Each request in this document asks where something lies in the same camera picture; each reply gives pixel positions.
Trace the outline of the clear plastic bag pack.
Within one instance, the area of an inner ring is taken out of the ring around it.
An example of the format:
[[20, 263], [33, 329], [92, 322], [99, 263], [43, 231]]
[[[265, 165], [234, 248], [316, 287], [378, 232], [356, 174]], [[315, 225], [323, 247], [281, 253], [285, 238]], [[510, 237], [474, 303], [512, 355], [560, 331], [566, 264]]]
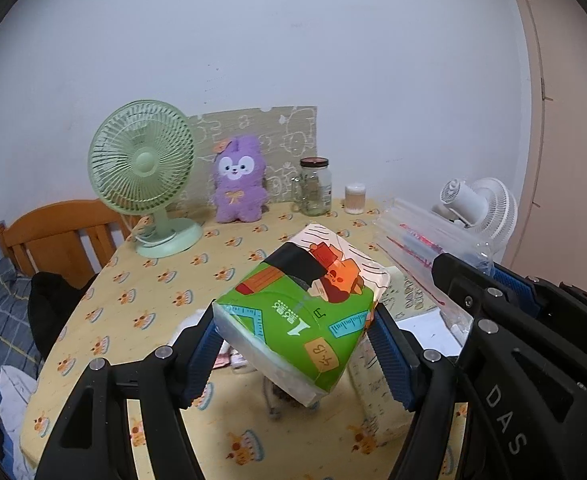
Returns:
[[435, 258], [451, 254], [484, 274], [493, 273], [493, 250], [483, 238], [455, 226], [432, 211], [396, 198], [374, 221], [376, 244], [440, 308], [451, 330], [467, 335], [471, 315], [437, 289]]

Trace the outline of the green tissue pack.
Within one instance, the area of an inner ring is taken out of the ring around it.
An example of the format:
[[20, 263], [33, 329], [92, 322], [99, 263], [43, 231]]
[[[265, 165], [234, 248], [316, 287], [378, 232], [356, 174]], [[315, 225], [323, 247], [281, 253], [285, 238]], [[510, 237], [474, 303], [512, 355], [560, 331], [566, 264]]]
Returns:
[[339, 382], [390, 282], [382, 264], [311, 223], [213, 302], [216, 330], [311, 406]]

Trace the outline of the pink packet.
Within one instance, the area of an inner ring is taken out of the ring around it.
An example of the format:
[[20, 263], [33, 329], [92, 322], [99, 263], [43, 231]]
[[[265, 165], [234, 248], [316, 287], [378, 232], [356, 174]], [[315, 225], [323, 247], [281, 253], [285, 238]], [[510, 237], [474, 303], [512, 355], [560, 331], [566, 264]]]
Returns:
[[213, 368], [223, 368], [230, 366], [233, 370], [240, 370], [248, 366], [248, 361], [235, 349], [221, 351], [214, 362]]

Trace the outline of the white towel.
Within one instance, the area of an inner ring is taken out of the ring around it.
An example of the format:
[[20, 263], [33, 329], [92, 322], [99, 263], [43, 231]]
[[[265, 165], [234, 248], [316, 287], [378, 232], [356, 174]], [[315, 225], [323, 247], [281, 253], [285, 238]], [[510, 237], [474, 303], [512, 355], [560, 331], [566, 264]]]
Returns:
[[174, 344], [177, 341], [177, 339], [179, 338], [180, 334], [184, 330], [187, 330], [187, 328], [198, 325], [204, 314], [205, 314], [205, 310], [197, 309], [196, 312], [194, 312], [193, 314], [190, 314], [189, 316], [187, 316], [187, 318], [184, 318], [182, 320], [182, 322], [180, 322], [177, 325], [176, 330], [174, 330], [174, 333], [172, 335], [172, 338], [170, 339], [170, 341], [167, 344], [169, 346], [174, 346]]

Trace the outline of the patterned fabric storage box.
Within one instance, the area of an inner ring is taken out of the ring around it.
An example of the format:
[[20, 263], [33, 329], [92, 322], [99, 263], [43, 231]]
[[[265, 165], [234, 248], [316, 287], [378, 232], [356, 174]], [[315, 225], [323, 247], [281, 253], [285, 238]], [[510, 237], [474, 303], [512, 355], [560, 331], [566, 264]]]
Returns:
[[450, 332], [439, 306], [417, 282], [389, 266], [390, 284], [375, 310], [375, 319], [354, 350], [349, 375], [365, 412], [354, 430], [365, 454], [405, 436], [412, 409], [423, 390], [423, 352], [455, 358], [461, 344]]

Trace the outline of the beige door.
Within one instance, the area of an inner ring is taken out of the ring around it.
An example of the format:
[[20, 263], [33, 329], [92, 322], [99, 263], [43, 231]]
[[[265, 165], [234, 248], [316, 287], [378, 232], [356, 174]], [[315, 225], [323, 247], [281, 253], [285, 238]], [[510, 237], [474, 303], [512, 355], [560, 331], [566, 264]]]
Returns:
[[577, 0], [516, 0], [531, 76], [531, 136], [505, 261], [587, 291], [587, 14]]

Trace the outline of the white standing fan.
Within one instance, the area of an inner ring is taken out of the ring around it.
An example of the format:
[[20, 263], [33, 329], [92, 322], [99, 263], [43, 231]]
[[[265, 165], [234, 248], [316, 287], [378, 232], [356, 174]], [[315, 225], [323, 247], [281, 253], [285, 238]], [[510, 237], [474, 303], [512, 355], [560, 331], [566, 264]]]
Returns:
[[463, 179], [450, 180], [443, 186], [439, 202], [432, 211], [486, 240], [497, 255], [506, 249], [518, 221], [514, 194], [495, 178], [471, 183]]

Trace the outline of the white cloth on floor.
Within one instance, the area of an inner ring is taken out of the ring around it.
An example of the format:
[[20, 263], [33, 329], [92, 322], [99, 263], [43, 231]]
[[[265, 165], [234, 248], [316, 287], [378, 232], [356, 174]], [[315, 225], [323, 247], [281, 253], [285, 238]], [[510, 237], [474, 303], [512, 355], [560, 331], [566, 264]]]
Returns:
[[16, 479], [33, 480], [35, 471], [24, 457], [20, 435], [28, 401], [36, 391], [36, 380], [10, 365], [0, 368], [0, 419], [12, 443], [12, 473]]

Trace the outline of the yellow cake-pattern tablecloth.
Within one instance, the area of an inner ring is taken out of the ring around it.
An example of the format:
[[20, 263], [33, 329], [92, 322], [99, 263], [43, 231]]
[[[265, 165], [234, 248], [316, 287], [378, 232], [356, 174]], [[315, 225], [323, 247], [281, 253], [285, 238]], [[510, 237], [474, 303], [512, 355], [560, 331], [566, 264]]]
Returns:
[[[124, 243], [80, 300], [49, 353], [28, 402], [20, 437], [37, 465], [77, 379], [97, 356], [137, 361], [166, 344], [185, 318], [208, 307], [307, 225], [286, 203], [255, 223], [208, 222], [187, 252], [142, 258]], [[362, 404], [342, 378], [314, 411], [285, 405], [268, 414], [263, 380], [228, 367], [182, 414], [209, 479], [384, 479], [401, 450], [368, 431]]]

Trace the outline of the black clothing on chair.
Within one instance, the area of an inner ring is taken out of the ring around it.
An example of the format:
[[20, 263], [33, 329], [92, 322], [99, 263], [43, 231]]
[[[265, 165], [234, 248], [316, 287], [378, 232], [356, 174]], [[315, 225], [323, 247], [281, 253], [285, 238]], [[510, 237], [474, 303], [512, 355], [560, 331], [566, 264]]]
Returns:
[[60, 274], [38, 272], [31, 278], [28, 324], [43, 360], [48, 358], [66, 322], [96, 277], [92, 276], [81, 288], [72, 286]]

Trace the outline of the blue plaid bedding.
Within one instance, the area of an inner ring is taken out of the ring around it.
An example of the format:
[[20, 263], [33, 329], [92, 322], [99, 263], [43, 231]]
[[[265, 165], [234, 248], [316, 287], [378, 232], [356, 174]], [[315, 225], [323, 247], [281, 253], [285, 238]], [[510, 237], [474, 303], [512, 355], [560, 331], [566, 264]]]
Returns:
[[12, 366], [36, 379], [43, 360], [28, 322], [31, 279], [9, 258], [0, 260], [0, 368]]

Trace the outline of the cotton swab container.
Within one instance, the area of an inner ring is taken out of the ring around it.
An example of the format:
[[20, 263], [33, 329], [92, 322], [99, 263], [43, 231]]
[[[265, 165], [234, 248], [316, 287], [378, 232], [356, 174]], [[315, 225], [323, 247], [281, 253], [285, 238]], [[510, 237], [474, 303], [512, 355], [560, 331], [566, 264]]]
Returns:
[[366, 207], [366, 186], [359, 182], [345, 185], [343, 206], [347, 214], [363, 214]]

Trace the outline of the glass jar with lid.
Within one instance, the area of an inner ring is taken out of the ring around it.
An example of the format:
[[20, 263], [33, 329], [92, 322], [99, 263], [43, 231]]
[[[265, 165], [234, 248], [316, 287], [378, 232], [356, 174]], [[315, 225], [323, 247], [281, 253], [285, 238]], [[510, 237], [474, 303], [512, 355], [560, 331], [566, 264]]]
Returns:
[[331, 210], [333, 179], [329, 159], [304, 157], [300, 159], [300, 171], [291, 179], [293, 203], [309, 217], [318, 217]]

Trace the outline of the wooden chair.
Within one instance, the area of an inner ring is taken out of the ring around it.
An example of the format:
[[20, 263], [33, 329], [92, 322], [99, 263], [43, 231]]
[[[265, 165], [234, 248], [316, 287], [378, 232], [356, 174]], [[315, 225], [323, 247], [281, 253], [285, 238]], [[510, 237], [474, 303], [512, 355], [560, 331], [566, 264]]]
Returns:
[[101, 200], [66, 200], [34, 209], [11, 226], [1, 221], [0, 249], [27, 276], [59, 274], [80, 288], [98, 272], [82, 237], [88, 237], [99, 265], [105, 266], [116, 251], [112, 231], [129, 236], [138, 220], [121, 216]]

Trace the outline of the patterned cardboard backboard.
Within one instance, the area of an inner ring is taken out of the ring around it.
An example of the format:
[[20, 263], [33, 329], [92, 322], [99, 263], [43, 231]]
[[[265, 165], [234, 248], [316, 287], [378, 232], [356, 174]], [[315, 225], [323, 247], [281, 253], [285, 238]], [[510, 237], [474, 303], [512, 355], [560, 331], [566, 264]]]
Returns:
[[194, 211], [213, 203], [214, 148], [236, 136], [255, 136], [266, 160], [265, 187], [272, 203], [292, 200], [291, 179], [299, 160], [317, 154], [317, 108], [276, 106], [269, 110], [244, 108], [188, 118], [196, 159], [186, 185], [171, 208]]

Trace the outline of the purple plush toy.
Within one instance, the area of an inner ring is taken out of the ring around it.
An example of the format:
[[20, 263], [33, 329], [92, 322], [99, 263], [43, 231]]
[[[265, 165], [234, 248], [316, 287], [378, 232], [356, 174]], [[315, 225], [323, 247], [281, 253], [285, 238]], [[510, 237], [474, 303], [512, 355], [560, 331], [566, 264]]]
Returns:
[[268, 200], [266, 161], [256, 136], [235, 136], [216, 146], [213, 162], [216, 221], [255, 222]]

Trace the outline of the green desk fan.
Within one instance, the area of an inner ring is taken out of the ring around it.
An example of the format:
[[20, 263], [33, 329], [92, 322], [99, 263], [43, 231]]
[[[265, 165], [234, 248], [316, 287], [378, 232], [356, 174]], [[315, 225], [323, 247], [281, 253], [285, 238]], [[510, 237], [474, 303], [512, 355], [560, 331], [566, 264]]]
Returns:
[[167, 211], [186, 188], [195, 158], [186, 116], [162, 101], [127, 103], [97, 129], [87, 159], [92, 188], [119, 214], [151, 219], [134, 235], [138, 255], [171, 257], [202, 237], [198, 222]]

